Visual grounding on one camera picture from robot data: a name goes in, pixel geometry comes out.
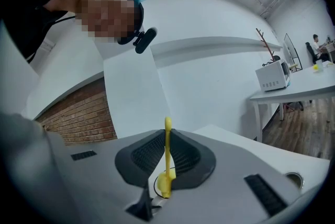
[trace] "white shelf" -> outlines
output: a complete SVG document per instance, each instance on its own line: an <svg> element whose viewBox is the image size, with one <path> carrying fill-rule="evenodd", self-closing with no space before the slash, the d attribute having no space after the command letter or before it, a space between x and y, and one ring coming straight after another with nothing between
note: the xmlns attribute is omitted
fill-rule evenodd
<svg viewBox="0 0 335 224"><path fill-rule="evenodd" d="M272 51L280 51L281 46L273 43L267 42ZM267 51L265 48L264 42L261 40L241 38L241 37L197 37L197 38L188 38L181 40L173 40L163 43L153 44L151 46L152 55L155 57L159 55L173 54L178 52L193 51L193 50L206 50L206 48L211 48L213 46L230 46L236 48L240 46L251 46L251 47L263 47L264 51Z"/></svg>

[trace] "table leg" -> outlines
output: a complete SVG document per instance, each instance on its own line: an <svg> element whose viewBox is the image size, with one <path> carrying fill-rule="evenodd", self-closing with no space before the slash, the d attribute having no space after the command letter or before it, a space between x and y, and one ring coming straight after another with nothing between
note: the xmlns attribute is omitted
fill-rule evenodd
<svg viewBox="0 0 335 224"><path fill-rule="evenodd" d="M280 117L281 117L281 121L284 120L284 108L283 108L283 103L279 104L279 112L280 112Z"/></svg>
<svg viewBox="0 0 335 224"><path fill-rule="evenodd" d="M261 125L261 116L260 116L260 109L257 102L253 103L253 106L255 108L255 115L256 115L256 134L257 134L257 142L262 143L262 136L263 136L263 130Z"/></svg>
<svg viewBox="0 0 335 224"><path fill-rule="evenodd" d="M328 113L327 113L327 122L331 120L331 111L332 111L332 100L331 97L328 99Z"/></svg>

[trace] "black slot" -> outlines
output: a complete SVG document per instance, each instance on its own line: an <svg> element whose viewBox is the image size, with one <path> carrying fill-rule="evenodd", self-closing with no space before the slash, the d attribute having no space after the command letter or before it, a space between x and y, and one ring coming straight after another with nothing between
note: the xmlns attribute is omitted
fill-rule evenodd
<svg viewBox="0 0 335 224"><path fill-rule="evenodd" d="M260 175L250 175L245 177L244 180L271 217L287 207Z"/></svg>
<svg viewBox="0 0 335 224"><path fill-rule="evenodd" d="M95 151L90 150L90 151L84 151L84 152L72 154L71 157L74 161L78 161L84 158L92 157L94 155L96 155Z"/></svg>

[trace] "white desk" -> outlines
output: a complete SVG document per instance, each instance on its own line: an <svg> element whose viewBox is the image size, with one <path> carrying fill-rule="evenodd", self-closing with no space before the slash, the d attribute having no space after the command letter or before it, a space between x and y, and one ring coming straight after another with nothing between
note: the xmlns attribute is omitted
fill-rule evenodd
<svg viewBox="0 0 335 224"><path fill-rule="evenodd" d="M283 104L286 102L297 102L335 96L335 64L328 65L329 61L323 63L323 72L318 72L309 67L299 72L291 73L291 84L287 88L262 92L252 96L250 100L254 104L256 114L257 141L262 142L262 123L259 111L260 104L280 103L281 120L284 118ZM327 121L331 119L332 106L328 103Z"/></svg>
<svg viewBox="0 0 335 224"><path fill-rule="evenodd" d="M298 172L305 181L304 187L301 190L302 194L321 184L328 173L329 160L281 150L239 136L214 125L198 129L193 133L244 148L275 168L281 174Z"/></svg>

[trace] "black cable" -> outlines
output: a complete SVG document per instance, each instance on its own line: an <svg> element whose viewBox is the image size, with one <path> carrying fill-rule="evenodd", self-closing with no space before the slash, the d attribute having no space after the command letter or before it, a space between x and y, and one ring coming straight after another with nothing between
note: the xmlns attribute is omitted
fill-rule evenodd
<svg viewBox="0 0 335 224"><path fill-rule="evenodd" d="M162 195L159 195L159 194L157 193L156 188L155 188L157 178L158 178L158 176L156 177L156 179L155 179L155 181L154 181L154 183L153 183L153 190L154 190L154 192L157 194L157 196L159 196L159 197L161 197L161 198L163 198L163 199L168 199L168 198L165 198L165 197L163 197Z"/></svg>
<svg viewBox="0 0 335 224"><path fill-rule="evenodd" d="M75 18L75 16L73 16L73 17L67 17L67 18L63 18L63 19L60 19L60 20L58 20L58 21L55 21L55 22L53 23L53 25L55 25L55 24L57 24L57 23L59 23L59 22L62 22L62 21L71 19L71 18Z"/></svg>

